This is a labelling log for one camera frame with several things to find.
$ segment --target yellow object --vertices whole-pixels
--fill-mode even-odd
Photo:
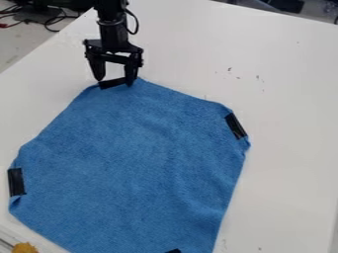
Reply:
[[[14,246],[12,253],[39,253],[35,246],[32,246],[29,242],[19,243]]]

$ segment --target blue microfiber cloth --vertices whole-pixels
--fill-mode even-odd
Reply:
[[[211,253],[249,147],[230,116],[142,79],[89,87],[20,149],[10,212],[71,252]]]

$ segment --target table surface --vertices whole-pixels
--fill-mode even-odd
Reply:
[[[332,241],[338,196],[338,29],[207,0],[140,0],[132,41],[140,76],[225,104],[252,148],[214,252],[318,253]],[[95,83],[81,41],[89,11],[0,75],[0,223],[61,250],[8,214],[6,170],[84,88]],[[109,76],[122,73],[109,65]]]

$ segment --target white table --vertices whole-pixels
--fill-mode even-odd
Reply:
[[[132,41],[145,49],[140,76],[225,104],[250,135],[214,252],[328,252],[338,197],[337,27],[208,0],[130,8],[141,23]],[[88,12],[0,75],[0,222],[29,238],[41,237],[7,212],[6,170],[95,82],[81,44],[98,36],[95,19]]]

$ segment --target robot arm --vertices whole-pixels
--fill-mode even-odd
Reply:
[[[143,49],[128,41],[128,34],[137,33],[138,20],[127,9],[127,4],[127,0],[96,0],[94,5],[98,11],[101,39],[85,40],[85,55],[102,89],[125,83],[131,86],[137,78],[138,67],[142,66]],[[136,20],[134,33],[127,28],[127,15]],[[118,52],[128,53],[128,56],[117,55]],[[102,81],[107,61],[124,65],[125,77]]]

